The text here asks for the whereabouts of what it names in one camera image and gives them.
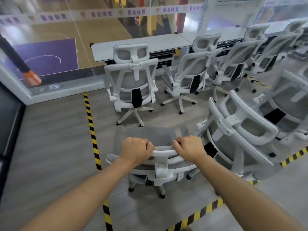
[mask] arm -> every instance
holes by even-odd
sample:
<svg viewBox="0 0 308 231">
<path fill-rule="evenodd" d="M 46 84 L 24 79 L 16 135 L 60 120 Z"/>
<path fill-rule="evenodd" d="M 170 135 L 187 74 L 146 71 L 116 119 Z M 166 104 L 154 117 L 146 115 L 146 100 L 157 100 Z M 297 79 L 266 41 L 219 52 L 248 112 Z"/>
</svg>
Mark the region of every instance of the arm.
<svg viewBox="0 0 308 231">
<path fill-rule="evenodd" d="M 306 230 L 274 201 L 208 156 L 200 138 L 178 138 L 173 147 L 200 169 L 245 231 Z"/>
<path fill-rule="evenodd" d="M 148 140 L 125 139 L 115 162 L 57 199 L 21 231 L 82 230 L 120 180 L 145 162 L 153 150 Z"/>
</svg>

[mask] chair headrest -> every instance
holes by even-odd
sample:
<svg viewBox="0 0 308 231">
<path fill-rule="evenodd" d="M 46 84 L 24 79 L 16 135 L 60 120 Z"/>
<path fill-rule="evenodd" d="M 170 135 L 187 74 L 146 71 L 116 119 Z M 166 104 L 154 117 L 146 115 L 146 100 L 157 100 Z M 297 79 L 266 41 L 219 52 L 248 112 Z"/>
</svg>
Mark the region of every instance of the chair headrest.
<svg viewBox="0 0 308 231">
<path fill-rule="evenodd" d="M 198 36 L 192 43 L 192 49 L 196 53 L 215 50 L 220 37 L 221 33 L 209 36 Z"/>
<path fill-rule="evenodd" d="M 264 32 L 268 27 L 269 25 L 262 25 L 249 28 L 244 34 L 244 41 L 264 40 Z"/>
<path fill-rule="evenodd" d="M 306 20 L 297 20 L 293 21 L 292 23 L 289 23 L 286 28 L 284 29 L 285 34 L 291 34 L 296 33 L 299 29 L 302 28 L 302 26 L 306 23 Z"/>
<path fill-rule="evenodd" d="M 113 58 L 117 64 L 138 63 L 150 59 L 148 43 L 116 45 L 113 47 Z"/>
</svg>

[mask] caution tape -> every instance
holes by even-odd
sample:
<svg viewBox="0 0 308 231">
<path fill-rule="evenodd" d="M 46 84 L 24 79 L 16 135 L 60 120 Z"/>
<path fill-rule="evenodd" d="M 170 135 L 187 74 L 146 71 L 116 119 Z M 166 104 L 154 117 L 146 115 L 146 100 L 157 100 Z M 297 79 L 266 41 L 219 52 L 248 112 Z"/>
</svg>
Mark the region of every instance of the caution tape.
<svg viewBox="0 0 308 231">
<path fill-rule="evenodd" d="M 92 114 L 91 114 L 91 109 L 90 109 L 88 95 L 87 95 L 86 92 L 83 94 L 83 97 L 84 97 L 84 102 L 86 103 L 88 122 L 89 122 L 90 134 L 91 134 L 91 139 L 92 139 L 94 158 L 95 158 L 95 163 L 96 163 L 96 169 L 98 171 L 101 171 L 102 170 L 102 163 L 101 163 L 100 158 L 99 158 L 99 152 L 98 152 L 98 147 L 97 147 L 97 141 L 96 141 L 96 136 L 95 136 L 93 119 L 92 119 Z M 111 216 L 110 216 L 110 211 L 109 211 L 109 206 L 108 206 L 108 200 L 107 199 L 103 203 L 103 211 L 104 211 L 106 230 L 107 231 L 113 231 L 113 229 L 112 229 L 112 221 L 111 221 Z"/>
<path fill-rule="evenodd" d="M 284 161 L 282 161 L 280 163 L 280 165 L 282 167 L 286 167 L 288 164 L 290 164 L 291 162 L 299 159 L 301 156 L 303 156 L 307 153 L 308 153 L 308 146 L 305 147 L 304 149 L 298 151 L 297 153 L 293 154 L 292 156 L 288 157 Z M 251 185 L 256 185 L 260 181 L 259 180 L 252 180 L 252 181 L 248 181 L 248 182 Z M 204 208 L 196 211 L 194 214 L 190 215 L 186 219 L 176 223 L 171 228 L 166 229 L 166 231 L 180 231 L 181 229 L 186 228 L 191 223 L 198 221 L 201 217 L 204 217 L 206 214 L 209 214 L 210 212 L 217 209 L 218 207 L 221 207 L 223 204 L 224 204 L 224 201 L 222 200 L 222 198 L 219 198 L 219 199 L 215 200 L 214 202 L 206 205 Z"/>
<path fill-rule="evenodd" d="M 252 77 L 251 75 L 248 75 L 248 76 L 247 76 L 247 79 L 248 79 L 251 83 L 257 82 L 257 83 L 259 83 L 261 86 L 265 87 L 265 89 L 269 89 L 269 87 L 266 86 L 266 85 L 264 85 L 262 82 L 253 79 L 253 77 Z"/>
</svg>

